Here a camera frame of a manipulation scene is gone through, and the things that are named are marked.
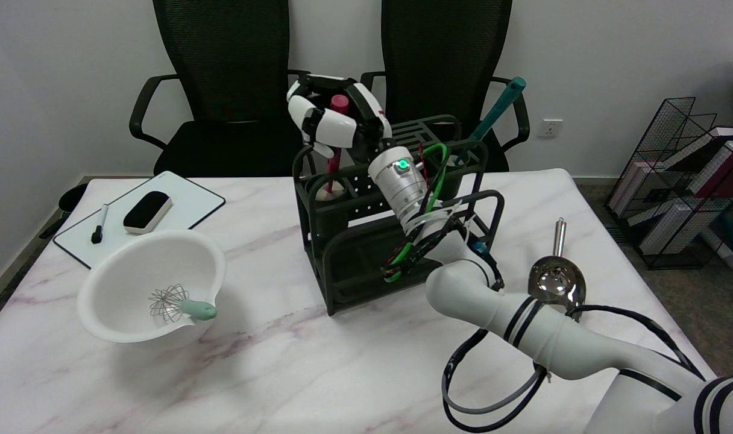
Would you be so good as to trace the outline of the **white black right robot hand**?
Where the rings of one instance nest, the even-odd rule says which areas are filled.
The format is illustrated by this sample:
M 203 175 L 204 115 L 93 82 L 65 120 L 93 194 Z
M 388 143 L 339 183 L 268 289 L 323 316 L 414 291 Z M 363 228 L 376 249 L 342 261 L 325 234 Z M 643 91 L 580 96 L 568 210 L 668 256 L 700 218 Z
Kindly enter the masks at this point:
M 306 145 L 326 159 L 336 149 L 369 160 L 393 129 L 377 98 L 353 78 L 303 74 L 286 95 L 288 112 Z

